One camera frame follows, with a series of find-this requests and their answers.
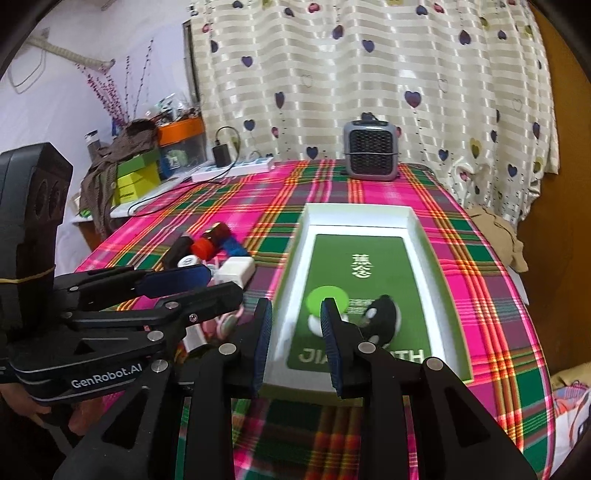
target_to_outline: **open box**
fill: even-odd
[[[417,362],[437,356],[464,382],[473,380],[449,286],[412,208],[309,203],[295,232],[273,301],[261,395],[338,402],[315,323],[323,296],[333,296],[343,319],[357,323],[371,300],[390,295],[402,326],[386,348]]]

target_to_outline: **green box lid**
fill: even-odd
[[[155,161],[160,160],[160,150],[155,148],[149,152],[136,155],[134,158],[117,165],[117,178],[144,168]]]

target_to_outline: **plaid tablecloth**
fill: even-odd
[[[206,184],[185,193],[171,192],[147,207],[160,211],[131,219],[80,270],[126,264],[158,267],[178,236],[198,235],[222,220],[256,261],[256,273],[245,294],[246,311],[252,312],[258,298],[273,297],[288,256],[288,241],[305,203],[412,207],[456,302],[475,376],[470,389],[538,476],[546,479],[553,460],[554,410],[531,319],[504,267],[462,208],[430,173],[413,166],[400,170],[401,177],[394,182],[361,182],[346,177],[334,160],[290,162],[221,186]],[[121,308],[148,306],[142,299]],[[361,409],[354,407],[237,401],[233,416],[236,478],[356,479],[360,424]],[[410,461],[417,478],[416,454],[411,454]]]

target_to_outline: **white power strip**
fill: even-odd
[[[273,170],[273,168],[275,168],[275,159],[273,157],[254,158],[253,160],[244,160],[236,163],[223,177],[230,178],[251,175],[253,173],[266,173]],[[220,176],[227,169],[228,167],[218,168],[215,165],[203,167],[191,175],[191,180],[194,183],[208,181]]]

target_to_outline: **curtain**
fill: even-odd
[[[513,225],[558,173],[553,98],[520,0],[202,0],[191,19],[210,140],[244,152],[344,158],[345,123],[397,127],[399,159],[431,168],[468,208]]]

